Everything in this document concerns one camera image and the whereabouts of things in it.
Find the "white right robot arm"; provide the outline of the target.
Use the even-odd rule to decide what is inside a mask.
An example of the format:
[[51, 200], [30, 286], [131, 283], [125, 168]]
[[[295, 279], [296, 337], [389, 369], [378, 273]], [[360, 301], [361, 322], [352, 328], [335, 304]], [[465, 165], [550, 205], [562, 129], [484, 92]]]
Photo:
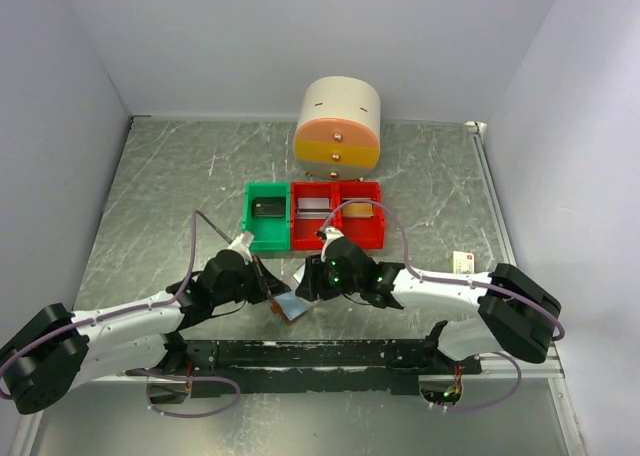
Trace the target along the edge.
[[442, 307], [469, 314], [465, 321], [440, 321], [427, 335], [425, 364], [439, 374], [495, 351], [540, 364], [560, 332], [559, 301], [513, 265], [470, 275], [418, 270], [377, 262], [342, 234], [306, 258], [295, 293], [310, 302], [356, 294], [379, 309]]

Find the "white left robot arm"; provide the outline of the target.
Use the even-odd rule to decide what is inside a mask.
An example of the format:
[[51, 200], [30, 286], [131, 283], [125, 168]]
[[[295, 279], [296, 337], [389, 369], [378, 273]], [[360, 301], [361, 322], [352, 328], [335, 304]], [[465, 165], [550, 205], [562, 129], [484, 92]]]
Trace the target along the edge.
[[226, 304], [260, 304], [289, 290], [258, 257], [223, 249], [203, 270], [188, 270], [146, 299], [93, 311], [49, 305], [2, 347], [1, 397], [28, 415], [119, 372], [186, 376], [191, 358], [183, 330], [217, 317]]

